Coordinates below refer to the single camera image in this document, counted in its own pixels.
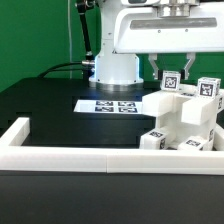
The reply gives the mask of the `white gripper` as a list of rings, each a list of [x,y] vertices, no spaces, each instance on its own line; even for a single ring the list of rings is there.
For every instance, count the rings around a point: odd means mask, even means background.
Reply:
[[[152,7],[123,9],[114,31],[116,53],[187,53],[181,79],[189,78],[195,52],[224,51],[224,3],[192,7],[189,17],[159,18]],[[148,56],[155,80],[163,78],[157,55]]]

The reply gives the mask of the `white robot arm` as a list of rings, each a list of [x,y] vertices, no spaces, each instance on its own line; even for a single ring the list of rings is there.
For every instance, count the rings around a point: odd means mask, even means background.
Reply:
[[[157,56],[185,53],[185,77],[199,52],[224,51],[224,1],[95,0],[101,13],[101,50],[92,86],[110,91],[143,84],[140,54],[147,54],[155,78]]]

